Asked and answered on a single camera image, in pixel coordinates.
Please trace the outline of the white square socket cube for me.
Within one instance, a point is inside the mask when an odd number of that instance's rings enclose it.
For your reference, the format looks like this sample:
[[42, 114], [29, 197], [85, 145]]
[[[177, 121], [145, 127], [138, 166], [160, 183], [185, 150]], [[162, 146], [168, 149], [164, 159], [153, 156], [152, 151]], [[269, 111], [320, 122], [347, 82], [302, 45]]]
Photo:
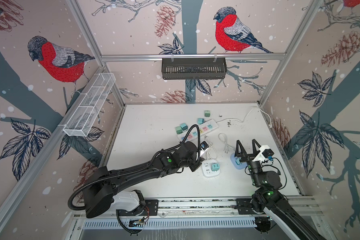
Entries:
[[217, 177], [221, 172], [220, 164], [213, 159], [204, 160], [202, 162], [202, 172], [205, 178]]

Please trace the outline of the white multicolour power strip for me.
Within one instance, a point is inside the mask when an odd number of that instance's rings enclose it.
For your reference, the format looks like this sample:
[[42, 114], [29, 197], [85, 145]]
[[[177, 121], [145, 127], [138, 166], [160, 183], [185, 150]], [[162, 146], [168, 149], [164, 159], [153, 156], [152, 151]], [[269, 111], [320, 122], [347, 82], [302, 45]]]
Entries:
[[191, 130], [191, 133], [189, 135], [187, 135], [187, 141], [193, 141], [193, 140], [197, 140], [198, 139], [198, 135], [200, 135], [200, 137], [209, 134], [210, 132], [217, 130], [219, 128], [219, 125], [217, 124], [216, 121], [214, 120], [209, 120], [201, 125], [199, 125], [199, 130], [200, 133], [197, 133], [197, 128], [193, 128]]

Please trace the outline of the blue square socket cube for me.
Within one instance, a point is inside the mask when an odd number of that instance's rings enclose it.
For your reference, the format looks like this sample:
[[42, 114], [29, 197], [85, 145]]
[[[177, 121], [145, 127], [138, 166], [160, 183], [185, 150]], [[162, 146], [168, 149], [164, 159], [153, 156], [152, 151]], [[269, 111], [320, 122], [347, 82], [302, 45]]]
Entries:
[[230, 159], [232, 164], [237, 170], [243, 170], [248, 166], [246, 162], [241, 163], [240, 160], [237, 157], [235, 157], [234, 153], [231, 154]]

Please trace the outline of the teal plug adapter front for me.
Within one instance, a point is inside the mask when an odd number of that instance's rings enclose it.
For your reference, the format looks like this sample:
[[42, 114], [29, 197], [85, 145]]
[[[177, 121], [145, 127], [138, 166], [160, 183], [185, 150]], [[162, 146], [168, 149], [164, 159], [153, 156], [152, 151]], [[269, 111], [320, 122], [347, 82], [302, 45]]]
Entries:
[[218, 163], [213, 163], [211, 165], [211, 171], [216, 172], [220, 170], [220, 165]]

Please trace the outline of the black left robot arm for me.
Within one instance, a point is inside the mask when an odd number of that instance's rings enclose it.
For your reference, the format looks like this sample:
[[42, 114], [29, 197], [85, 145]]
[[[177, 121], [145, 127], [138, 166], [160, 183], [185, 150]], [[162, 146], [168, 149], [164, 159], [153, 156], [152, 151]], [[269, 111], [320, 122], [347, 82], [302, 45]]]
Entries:
[[105, 213], [113, 197], [139, 183], [180, 174], [185, 168], [195, 172], [202, 161], [200, 127], [192, 125], [184, 139], [176, 146], [156, 152], [148, 162], [119, 170], [98, 168], [68, 199], [73, 211], [85, 211], [87, 218]]

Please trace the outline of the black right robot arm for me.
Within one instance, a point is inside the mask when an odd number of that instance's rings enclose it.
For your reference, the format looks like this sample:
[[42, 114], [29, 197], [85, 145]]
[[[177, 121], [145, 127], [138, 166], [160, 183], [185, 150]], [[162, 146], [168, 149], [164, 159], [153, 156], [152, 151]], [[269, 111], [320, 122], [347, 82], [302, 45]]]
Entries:
[[252, 185], [257, 188], [250, 199], [237, 199], [237, 209], [240, 214], [266, 214], [291, 240], [323, 240], [311, 225], [309, 225], [290, 205], [287, 197], [280, 190], [286, 187], [281, 182], [281, 171], [265, 171], [264, 167], [276, 169], [273, 161], [274, 151], [268, 145], [260, 145], [252, 140], [253, 152], [247, 153], [241, 141], [236, 141], [235, 158], [240, 163], [247, 164], [247, 175], [251, 177]]

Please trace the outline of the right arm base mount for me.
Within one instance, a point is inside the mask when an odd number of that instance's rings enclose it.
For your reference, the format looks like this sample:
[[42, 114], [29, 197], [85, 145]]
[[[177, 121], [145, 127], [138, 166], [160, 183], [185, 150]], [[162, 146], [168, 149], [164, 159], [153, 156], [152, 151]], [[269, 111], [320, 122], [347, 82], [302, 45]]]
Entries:
[[256, 215], [257, 212], [253, 208], [252, 198], [238, 198], [234, 206], [239, 215]]

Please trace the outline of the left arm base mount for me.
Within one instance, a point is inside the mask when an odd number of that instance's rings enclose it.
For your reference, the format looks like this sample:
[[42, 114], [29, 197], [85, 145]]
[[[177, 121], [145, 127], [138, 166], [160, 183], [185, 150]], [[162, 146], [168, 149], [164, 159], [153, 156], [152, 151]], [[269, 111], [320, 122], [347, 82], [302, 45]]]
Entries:
[[159, 200], [147, 200], [139, 190], [120, 192], [114, 196], [116, 212], [120, 216], [156, 216]]

